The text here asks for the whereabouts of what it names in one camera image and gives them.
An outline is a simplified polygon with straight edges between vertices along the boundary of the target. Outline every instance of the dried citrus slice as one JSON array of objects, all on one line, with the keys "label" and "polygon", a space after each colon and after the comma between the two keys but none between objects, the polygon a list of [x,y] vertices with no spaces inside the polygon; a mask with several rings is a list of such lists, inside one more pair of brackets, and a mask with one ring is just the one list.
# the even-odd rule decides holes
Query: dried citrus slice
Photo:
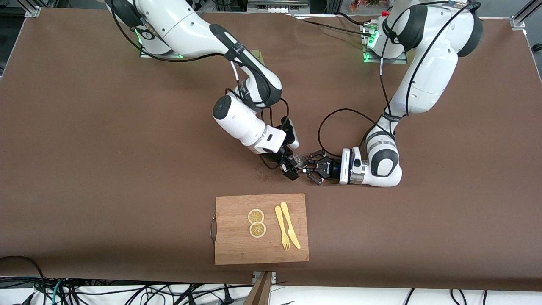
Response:
[{"label": "dried citrus slice", "polygon": [[248,221],[250,223],[255,223],[256,221],[263,221],[264,215],[262,210],[255,208],[254,210],[248,213]]},{"label": "dried citrus slice", "polygon": [[266,233],[266,226],[261,221],[256,221],[250,225],[250,235],[255,238],[260,238]]}]

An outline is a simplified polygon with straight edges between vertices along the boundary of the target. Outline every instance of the knife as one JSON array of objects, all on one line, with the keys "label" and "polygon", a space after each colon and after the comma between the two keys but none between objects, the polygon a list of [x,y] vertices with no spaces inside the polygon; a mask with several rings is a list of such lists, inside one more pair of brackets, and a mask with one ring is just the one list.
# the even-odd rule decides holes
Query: knife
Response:
[{"label": "knife", "polygon": [[288,223],[288,235],[290,236],[290,239],[295,247],[301,249],[298,238],[295,236],[294,227],[292,226],[292,221],[290,220],[290,212],[288,211],[286,202],[281,202],[280,207],[282,208],[282,214],[284,214],[284,217],[286,217],[286,222]]}]

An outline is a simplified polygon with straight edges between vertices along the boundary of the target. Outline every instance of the brown table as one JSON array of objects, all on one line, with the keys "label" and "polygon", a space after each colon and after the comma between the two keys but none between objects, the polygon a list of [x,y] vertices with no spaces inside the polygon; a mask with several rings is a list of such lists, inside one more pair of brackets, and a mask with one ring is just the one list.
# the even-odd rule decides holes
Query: brown table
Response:
[{"label": "brown table", "polygon": [[[280,14],[204,18],[262,50],[299,153],[319,149],[337,108],[381,113],[358,36]],[[43,9],[0,82],[0,256],[32,257],[47,277],[245,283],[276,270],[292,285],[542,290],[542,85],[523,33],[484,27],[438,104],[399,125],[399,186],[317,186],[267,170],[214,122],[235,86],[224,59],[139,59],[107,11]],[[385,66],[390,94],[406,69]],[[337,114],[322,141],[339,152],[369,126]],[[306,194],[310,261],[214,266],[215,197],[269,193]]]}]

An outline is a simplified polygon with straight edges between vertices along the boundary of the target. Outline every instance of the robotic arm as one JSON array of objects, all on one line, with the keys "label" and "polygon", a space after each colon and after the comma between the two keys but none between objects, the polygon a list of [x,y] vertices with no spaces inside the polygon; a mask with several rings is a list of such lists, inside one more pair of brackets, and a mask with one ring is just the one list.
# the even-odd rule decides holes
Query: robotic arm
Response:
[{"label": "robotic arm", "polygon": [[292,122],[286,118],[275,128],[256,117],[280,100],[280,80],[231,33],[201,19],[184,0],[106,0],[106,4],[115,20],[135,27],[147,52],[168,55],[173,51],[189,58],[222,55],[239,65],[248,78],[216,102],[215,121],[254,153],[277,161],[290,179],[298,177],[290,150],[299,146]]},{"label": "robotic arm", "polygon": [[459,57],[472,52],[481,40],[483,27],[476,3],[437,4],[429,1],[397,1],[389,16],[367,24],[372,43],[367,47],[382,58],[392,59],[413,49],[415,57],[389,105],[365,135],[367,160],[358,147],[343,149],[341,160],[323,151],[309,156],[314,168],[305,169],[318,184],[337,179],[340,184],[392,187],[402,177],[395,128],[410,113],[430,110],[448,85]]}]

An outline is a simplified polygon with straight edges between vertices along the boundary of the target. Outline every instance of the wooden block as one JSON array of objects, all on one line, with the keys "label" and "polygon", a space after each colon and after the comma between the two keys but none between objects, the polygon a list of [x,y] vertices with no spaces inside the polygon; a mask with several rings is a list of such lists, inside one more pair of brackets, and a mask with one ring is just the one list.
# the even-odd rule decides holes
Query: wooden block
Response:
[{"label": "wooden block", "polygon": [[[275,206],[288,204],[295,234],[301,245],[290,241],[290,251],[281,242]],[[261,238],[249,233],[248,213],[258,208],[264,213],[267,230]],[[216,198],[215,265],[306,262],[308,255],[307,213],[304,194],[224,196]]]}]

